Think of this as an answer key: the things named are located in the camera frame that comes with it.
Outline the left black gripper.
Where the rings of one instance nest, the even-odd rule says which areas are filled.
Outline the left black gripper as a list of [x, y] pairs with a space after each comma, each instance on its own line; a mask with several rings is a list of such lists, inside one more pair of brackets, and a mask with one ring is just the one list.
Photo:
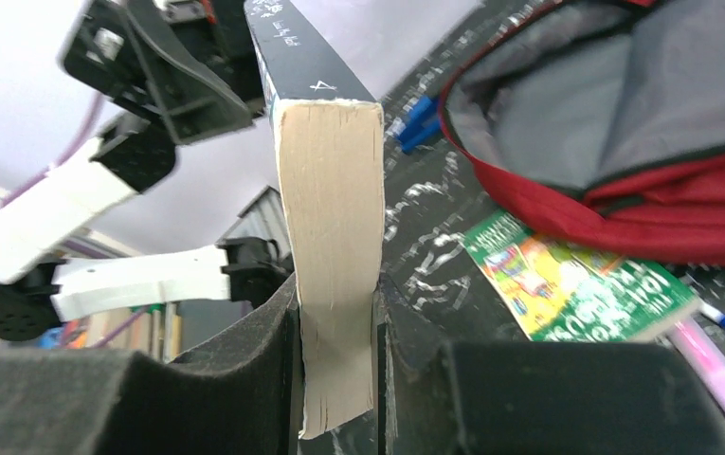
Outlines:
[[90, 1], [60, 63], [178, 145], [243, 130], [265, 112], [243, 0]]

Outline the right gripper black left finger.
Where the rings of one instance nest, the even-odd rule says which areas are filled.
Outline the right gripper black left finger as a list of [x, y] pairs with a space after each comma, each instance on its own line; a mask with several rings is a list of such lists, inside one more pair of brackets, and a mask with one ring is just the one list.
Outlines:
[[298, 352], [293, 280], [170, 363], [0, 350], [0, 454], [293, 454]]

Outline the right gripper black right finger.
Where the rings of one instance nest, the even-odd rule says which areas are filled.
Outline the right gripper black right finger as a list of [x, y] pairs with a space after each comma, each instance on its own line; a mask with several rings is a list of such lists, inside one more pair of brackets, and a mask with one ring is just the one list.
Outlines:
[[725, 418], [671, 348], [449, 335], [392, 279], [378, 291], [382, 454], [725, 454]]

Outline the green book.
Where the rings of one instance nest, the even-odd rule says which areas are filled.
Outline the green book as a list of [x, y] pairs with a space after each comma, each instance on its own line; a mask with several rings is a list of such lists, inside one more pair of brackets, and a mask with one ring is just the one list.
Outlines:
[[532, 341], [652, 341], [700, 307], [658, 263], [534, 233], [503, 210], [462, 245]]

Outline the floral pink book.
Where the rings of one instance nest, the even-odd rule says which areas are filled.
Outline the floral pink book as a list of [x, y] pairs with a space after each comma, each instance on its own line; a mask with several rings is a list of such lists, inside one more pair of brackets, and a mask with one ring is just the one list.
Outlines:
[[249, 1], [296, 274], [304, 440], [371, 410], [384, 234], [381, 104], [290, 1]]

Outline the red backpack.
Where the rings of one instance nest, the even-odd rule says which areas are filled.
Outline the red backpack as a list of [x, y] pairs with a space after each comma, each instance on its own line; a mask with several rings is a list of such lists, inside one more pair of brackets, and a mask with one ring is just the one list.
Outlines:
[[532, 1], [456, 71], [438, 115], [530, 228], [725, 265], [725, 1]]

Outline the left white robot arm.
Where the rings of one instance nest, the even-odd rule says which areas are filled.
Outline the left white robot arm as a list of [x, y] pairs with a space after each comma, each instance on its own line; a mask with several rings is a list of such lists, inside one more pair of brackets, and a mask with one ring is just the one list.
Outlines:
[[291, 274], [277, 241], [167, 254], [93, 250], [85, 227], [156, 187], [177, 150], [250, 128], [264, 112], [241, 1], [90, 1], [60, 54], [96, 92], [60, 159], [0, 201], [0, 338], [26, 341], [111, 310], [238, 300], [261, 306]]

